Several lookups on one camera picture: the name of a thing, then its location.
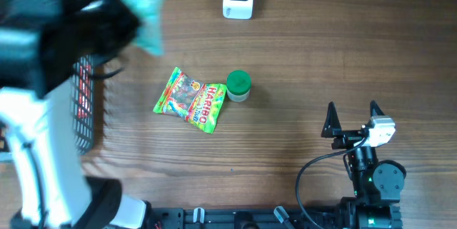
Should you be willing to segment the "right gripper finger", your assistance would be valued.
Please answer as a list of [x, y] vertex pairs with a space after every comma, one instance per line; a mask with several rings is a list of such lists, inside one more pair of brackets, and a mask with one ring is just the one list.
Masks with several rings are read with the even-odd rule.
[[379, 106], [375, 100], [372, 100], [370, 102], [370, 114], [371, 114], [371, 117], [385, 115], [385, 113], [379, 108]]
[[324, 122], [321, 137], [335, 138], [342, 135], [342, 128], [338, 119], [335, 103], [332, 101], [328, 104], [326, 120]]

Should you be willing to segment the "light blue tissue packet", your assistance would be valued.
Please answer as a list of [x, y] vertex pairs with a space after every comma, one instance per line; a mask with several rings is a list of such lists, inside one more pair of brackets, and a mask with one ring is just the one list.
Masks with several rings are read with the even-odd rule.
[[122, 1], [140, 21], [134, 44], [153, 56], [163, 56], [161, 15], [165, 0]]

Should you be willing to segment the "red package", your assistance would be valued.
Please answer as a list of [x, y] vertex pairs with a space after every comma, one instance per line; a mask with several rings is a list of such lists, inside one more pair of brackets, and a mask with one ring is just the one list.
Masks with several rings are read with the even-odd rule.
[[83, 65], [79, 67], [79, 107], [78, 118], [88, 118], [91, 114], [91, 80], [89, 73], [91, 72], [91, 65]]

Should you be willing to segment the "green lid plastic jar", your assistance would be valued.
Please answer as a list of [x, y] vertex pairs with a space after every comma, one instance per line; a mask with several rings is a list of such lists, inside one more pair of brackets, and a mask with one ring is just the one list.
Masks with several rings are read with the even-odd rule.
[[228, 97], [235, 102], [245, 101], [251, 91], [251, 77], [242, 70], [232, 71], [226, 79]]

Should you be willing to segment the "green Haribo candy bag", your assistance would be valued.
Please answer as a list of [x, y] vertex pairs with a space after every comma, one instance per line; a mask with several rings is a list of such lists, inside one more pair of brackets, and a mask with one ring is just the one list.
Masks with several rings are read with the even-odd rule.
[[154, 113], [177, 116], [205, 133], [213, 133], [226, 91], [222, 83], [204, 83], [176, 67], [154, 106]]

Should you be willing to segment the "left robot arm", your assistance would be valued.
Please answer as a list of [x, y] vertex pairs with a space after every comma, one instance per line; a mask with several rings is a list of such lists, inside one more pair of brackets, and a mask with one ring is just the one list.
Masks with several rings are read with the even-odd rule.
[[146, 228], [150, 207], [117, 179], [85, 176], [71, 77], [116, 58], [139, 20], [121, 0], [10, 0], [1, 22], [1, 121], [19, 177], [13, 228]]

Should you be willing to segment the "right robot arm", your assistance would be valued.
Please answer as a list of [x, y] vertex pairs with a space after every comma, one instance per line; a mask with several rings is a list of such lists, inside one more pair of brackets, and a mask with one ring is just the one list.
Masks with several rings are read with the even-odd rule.
[[398, 206], [406, 169], [392, 160], [380, 161], [376, 149], [387, 144], [396, 132], [394, 120], [370, 102], [368, 122], [358, 130], [345, 131], [336, 106], [328, 104], [321, 136], [332, 138], [334, 150], [345, 151], [343, 163], [354, 189], [354, 197], [344, 197], [335, 209], [336, 228], [401, 229]]

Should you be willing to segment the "grey plastic mesh basket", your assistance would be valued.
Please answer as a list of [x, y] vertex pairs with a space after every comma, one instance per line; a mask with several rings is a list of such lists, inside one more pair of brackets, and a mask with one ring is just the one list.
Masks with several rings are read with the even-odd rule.
[[[90, 55], [82, 56], [74, 64], [74, 73], [69, 79], [71, 82], [72, 128], [74, 131], [74, 143], [80, 155], [86, 154], [94, 146], [94, 80], [91, 75], [94, 72], [94, 59]], [[19, 94], [31, 94], [31, 100], [36, 100], [36, 94], [29, 89], [3, 87], [2, 92], [17, 92]], [[7, 125], [1, 121], [1, 163], [13, 161], [10, 148], [6, 139]]]

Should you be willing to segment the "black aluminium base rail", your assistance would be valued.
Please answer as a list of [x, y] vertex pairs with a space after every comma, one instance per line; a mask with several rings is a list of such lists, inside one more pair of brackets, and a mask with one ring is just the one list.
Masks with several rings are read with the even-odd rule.
[[276, 228], [375, 228], [402, 229], [398, 207], [314, 207], [305, 216], [299, 209], [154, 208], [155, 228], [163, 229], [276, 229]]

